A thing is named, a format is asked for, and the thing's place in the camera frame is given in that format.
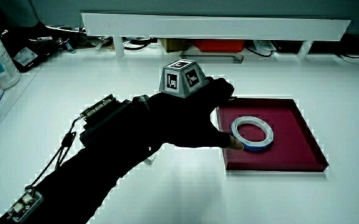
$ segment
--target tape roll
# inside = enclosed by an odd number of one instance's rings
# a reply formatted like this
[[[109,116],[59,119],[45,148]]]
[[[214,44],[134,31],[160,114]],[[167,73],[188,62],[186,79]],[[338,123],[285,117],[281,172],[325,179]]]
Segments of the tape roll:
[[[238,126],[242,124],[253,124],[261,128],[265,133],[265,140],[260,142],[252,142],[243,137],[238,132]],[[241,141],[244,145],[244,148],[250,151],[261,151],[266,149],[273,142],[273,130],[272,128],[262,119],[253,117],[253,116],[242,116],[234,120],[231,124],[231,131],[235,138]]]

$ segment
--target black glove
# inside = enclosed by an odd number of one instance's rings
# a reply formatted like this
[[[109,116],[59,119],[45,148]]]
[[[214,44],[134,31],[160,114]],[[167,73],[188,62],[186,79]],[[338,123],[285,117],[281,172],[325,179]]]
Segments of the black glove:
[[[223,78],[207,78],[210,83],[187,98],[158,93],[148,99],[155,139],[179,147],[243,149],[239,140],[219,132],[210,120],[211,112],[231,98],[234,87]]]

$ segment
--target cable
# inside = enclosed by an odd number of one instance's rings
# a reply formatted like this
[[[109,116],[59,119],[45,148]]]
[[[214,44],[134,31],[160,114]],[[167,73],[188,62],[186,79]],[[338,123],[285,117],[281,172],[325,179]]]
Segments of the cable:
[[[347,57],[347,58],[359,59],[359,57],[353,57],[353,56],[349,56],[349,55],[345,55],[345,54],[341,54],[341,55],[344,56],[344,57]]]
[[[59,168],[60,165],[62,164],[64,158],[66,157],[68,151],[70,150],[75,136],[77,135],[77,132],[73,132],[72,130],[74,128],[75,123],[84,118],[83,115],[81,115],[80,117],[78,117],[77,119],[75,119],[72,123],[72,126],[70,128],[70,130],[68,131],[68,133],[65,135],[65,137],[62,140],[62,144],[60,146],[60,148],[58,149],[58,151],[55,153],[55,155],[53,156],[53,158],[49,161],[48,165],[43,169],[43,171],[40,173],[40,175],[38,175],[38,177],[33,181],[33,183],[31,183],[30,185],[28,185],[27,187],[25,187],[26,190],[28,189],[33,189],[34,188],[34,184],[37,183],[37,181],[41,178],[42,174],[44,174],[44,172],[48,169],[48,167],[53,163],[53,161],[55,160],[55,158],[59,155],[57,162],[56,162],[56,166],[55,169]],[[65,152],[65,154],[62,156],[63,150],[64,148],[67,147],[67,150]]]
[[[248,48],[247,46],[246,46],[246,49],[249,50],[250,52],[254,53],[254,54],[257,54],[257,55],[261,56],[261,57],[270,57],[270,56],[272,56],[272,54],[273,54],[273,52],[274,52],[274,50],[271,50],[271,53],[270,53],[269,55],[263,55],[263,54],[260,54],[260,53],[258,53],[258,52],[256,52],[256,51],[254,51],[254,50],[251,50],[251,49]]]

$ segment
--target white surface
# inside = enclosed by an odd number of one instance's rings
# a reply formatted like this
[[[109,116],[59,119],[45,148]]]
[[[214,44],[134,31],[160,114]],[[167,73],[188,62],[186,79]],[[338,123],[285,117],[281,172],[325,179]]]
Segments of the white surface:
[[[153,95],[163,66],[178,58],[118,59],[90,49],[45,63],[0,125],[0,213],[41,172],[82,110],[110,93],[120,100]],[[166,144],[152,166],[119,181],[90,223],[359,223],[359,60],[352,62],[274,54],[200,65],[234,84],[236,95],[293,95],[329,159],[324,174],[226,173],[217,147]],[[68,156],[81,147],[77,138]]]
[[[0,101],[0,124],[38,71],[39,68],[34,68],[26,73],[21,73],[20,80],[14,86],[4,90],[4,95]]]

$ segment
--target shelf leg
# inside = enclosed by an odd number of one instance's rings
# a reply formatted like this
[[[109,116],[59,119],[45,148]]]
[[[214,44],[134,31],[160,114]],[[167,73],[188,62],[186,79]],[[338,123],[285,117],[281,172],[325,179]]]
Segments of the shelf leg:
[[[299,49],[299,52],[298,52],[298,56],[297,56],[298,59],[300,59],[300,60],[305,59],[313,42],[314,42],[313,40],[305,40],[304,43],[302,43],[301,49]]]
[[[123,38],[120,35],[113,36],[114,49],[118,57],[124,56]]]

